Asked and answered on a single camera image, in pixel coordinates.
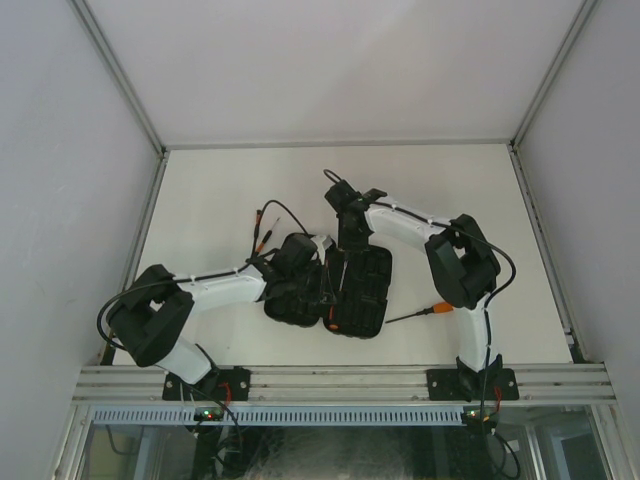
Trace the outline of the black plastic tool case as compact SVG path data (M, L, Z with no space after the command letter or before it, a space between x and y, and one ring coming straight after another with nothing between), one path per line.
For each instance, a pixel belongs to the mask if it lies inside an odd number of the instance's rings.
M264 313L290 325L311 327L321 322L333 334L371 339L382 329L392 271L393 257L386 248L370 246L366 251L349 253L334 245L326 260L328 301L311 304L294 295L266 300L266 287ZM335 332L327 328L331 308L340 324Z

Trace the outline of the orange handle screwdriver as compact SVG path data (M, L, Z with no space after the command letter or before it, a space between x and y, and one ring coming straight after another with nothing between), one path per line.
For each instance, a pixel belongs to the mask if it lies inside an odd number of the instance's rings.
M431 307L427 307L424 308L422 310L419 310L415 313L411 313L408 315L403 315L397 318L393 318L393 319L389 319L386 320L385 323L386 324L390 324L390 323L395 323L395 322L399 322L402 320L407 320L410 318L414 318L414 317L420 317L420 316L427 316L427 315L432 315L432 314L446 314L446 313L450 313L454 310L454 307L452 305L450 305L447 302L440 302L437 304L432 305Z

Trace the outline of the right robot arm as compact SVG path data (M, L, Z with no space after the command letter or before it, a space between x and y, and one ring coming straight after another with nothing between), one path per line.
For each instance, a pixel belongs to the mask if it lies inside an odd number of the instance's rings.
M343 251L360 253L372 235L381 234L426 255L440 297L465 311L458 317L457 361L465 367L459 374L461 391L473 399L485 397L496 382L490 368L501 363L489 317L501 267L476 220L466 214L452 220L428 215L379 189L361 193L344 179L333 183L325 199L337 215Z

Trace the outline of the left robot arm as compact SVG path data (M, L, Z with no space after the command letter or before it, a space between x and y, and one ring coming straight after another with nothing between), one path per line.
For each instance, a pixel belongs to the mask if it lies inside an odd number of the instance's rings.
M328 235L294 233L281 247L228 271L180 277L155 264L109 300L99 319L137 366L158 366L182 380L196 399L206 400L218 390L218 368L202 347L183 336L188 320L232 304L322 300L322 269L334 246Z

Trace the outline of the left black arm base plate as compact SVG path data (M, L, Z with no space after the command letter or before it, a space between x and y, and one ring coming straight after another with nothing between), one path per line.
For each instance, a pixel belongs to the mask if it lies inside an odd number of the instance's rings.
M242 367L222 368L210 373L195 385L188 385L177 375L165 376L162 399L165 401L219 402L246 401L251 386L251 371Z

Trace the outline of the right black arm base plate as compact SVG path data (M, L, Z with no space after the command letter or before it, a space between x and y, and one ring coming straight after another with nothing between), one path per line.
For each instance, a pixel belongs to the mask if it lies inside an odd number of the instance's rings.
M503 368L489 373L484 383L483 373L463 373L458 369L428 369L426 381L429 398L433 401L480 401L485 393L486 400L515 401L520 398L515 372Z

